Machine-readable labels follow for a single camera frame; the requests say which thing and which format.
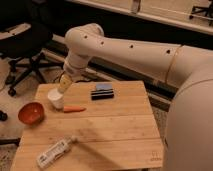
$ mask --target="paper cup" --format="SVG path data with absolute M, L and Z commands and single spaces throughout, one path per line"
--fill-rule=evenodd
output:
M 47 98 L 56 109 L 63 109 L 63 94 L 59 93 L 57 88 L 50 90 Z

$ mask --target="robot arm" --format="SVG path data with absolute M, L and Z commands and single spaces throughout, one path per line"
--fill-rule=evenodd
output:
M 70 29 L 65 42 L 70 51 L 59 92 L 66 91 L 94 56 L 179 88 L 167 116 L 163 171 L 213 170 L 212 51 L 106 38 L 97 24 Z
M 213 55 L 210 50 L 178 44 L 106 38 L 97 24 L 70 29 L 65 43 L 69 54 L 64 70 L 72 78 L 81 75 L 95 56 L 177 88 Z

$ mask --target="office chair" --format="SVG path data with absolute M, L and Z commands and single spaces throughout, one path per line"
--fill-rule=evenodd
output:
M 10 84 L 8 94 L 16 94 L 15 86 L 34 72 L 41 83 L 45 79 L 39 68 L 62 67 L 62 63 L 47 61 L 42 47 L 52 39 L 52 33 L 42 24 L 32 21 L 28 9 L 30 0 L 1 0 L 0 2 L 0 57 L 9 58 L 10 74 L 6 84 Z M 25 71 L 15 78 L 12 76 L 17 68 Z
M 193 6 L 189 19 L 194 18 L 193 14 L 205 13 L 205 17 L 210 17 L 209 26 L 211 26 L 213 23 L 213 0 L 209 1 L 211 1 L 211 3 L 208 7 Z

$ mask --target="orange bowl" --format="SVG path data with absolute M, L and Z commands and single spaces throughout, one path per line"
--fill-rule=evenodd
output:
M 38 123 L 44 119 L 44 108 L 38 102 L 28 103 L 20 109 L 18 118 L 27 125 Z

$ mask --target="wooden table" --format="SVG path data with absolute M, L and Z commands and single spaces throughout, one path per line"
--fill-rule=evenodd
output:
M 40 85 L 35 101 L 45 119 L 26 127 L 11 170 L 38 171 L 36 157 L 58 140 L 75 135 L 79 143 L 46 170 L 128 170 L 162 166 L 163 146 L 143 82 L 111 82 L 115 97 L 91 101 L 96 83 L 75 83 L 64 95 L 65 105 L 87 108 L 64 114 L 47 100 L 57 84 Z

